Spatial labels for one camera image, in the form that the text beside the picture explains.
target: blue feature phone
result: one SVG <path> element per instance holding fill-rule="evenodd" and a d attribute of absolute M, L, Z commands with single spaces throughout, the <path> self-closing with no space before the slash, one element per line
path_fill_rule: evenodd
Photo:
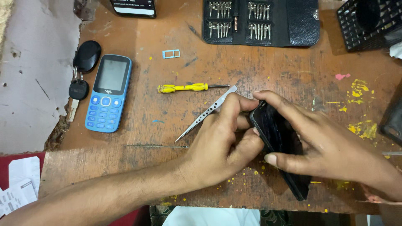
<path fill-rule="evenodd" d="M 125 56 L 107 54 L 102 57 L 86 114 L 87 129 L 104 133 L 117 131 L 132 65 L 131 59 Z"/>

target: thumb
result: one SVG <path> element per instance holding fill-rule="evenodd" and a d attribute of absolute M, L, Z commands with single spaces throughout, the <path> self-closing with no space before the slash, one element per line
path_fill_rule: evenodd
<path fill-rule="evenodd" d="M 299 175 L 311 175 L 310 161 L 304 155 L 273 152 L 265 155 L 265 161 L 285 172 Z"/>
<path fill-rule="evenodd" d="M 248 129 L 236 146 L 234 151 L 228 157 L 229 164 L 244 167 L 253 160 L 264 148 L 264 142 L 261 140 L 257 129 Z"/>

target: screwdriver handle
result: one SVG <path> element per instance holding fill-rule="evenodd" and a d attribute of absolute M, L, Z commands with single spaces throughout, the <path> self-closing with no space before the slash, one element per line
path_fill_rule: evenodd
<path fill-rule="evenodd" d="M 169 93 L 176 92 L 180 90 L 194 90 L 194 91 L 203 91 L 208 90 L 207 83 L 195 83 L 187 86 L 175 86 L 175 85 L 161 85 L 158 86 L 158 92 Z"/>

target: black smartphone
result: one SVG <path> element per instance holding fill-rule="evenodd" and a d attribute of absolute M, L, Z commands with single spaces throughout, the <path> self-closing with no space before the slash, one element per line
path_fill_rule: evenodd
<path fill-rule="evenodd" d="M 263 152 L 303 154 L 302 143 L 290 123 L 265 101 L 250 113 L 250 121 L 257 128 L 265 143 Z M 307 199 L 311 176 L 296 175 L 280 170 L 284 180 L 297 200 Z"/>
<path fill-rule="evenodd" d="M 156 18 L 154 0 L 110 0 L 119 16 Z"/>

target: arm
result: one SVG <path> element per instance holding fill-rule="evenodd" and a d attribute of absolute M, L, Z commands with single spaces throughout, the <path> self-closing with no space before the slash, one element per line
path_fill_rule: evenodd
<path fill-rule="evenodd" d="M 265 160 L 300 175 L 356 181 L 402 201 L 402 174 L 375 148 L 322 112 L 299 107 L 271 91 L 255 92 L 286 118 L 299 134 L 305 155 L 270 153 Z"/>
<path fill-rule="evenodd" d="M 243 169 L 264 144 L 240 111 L 258 101 L 229 94 L 219 114 L 208 116 L 186 155 L 120 175 L 95 178 L 24 206 L 5 225 L 107 225 L 152 200 L 212 186 Z M 237 129 L 248 129 L 235 144 Z"/>

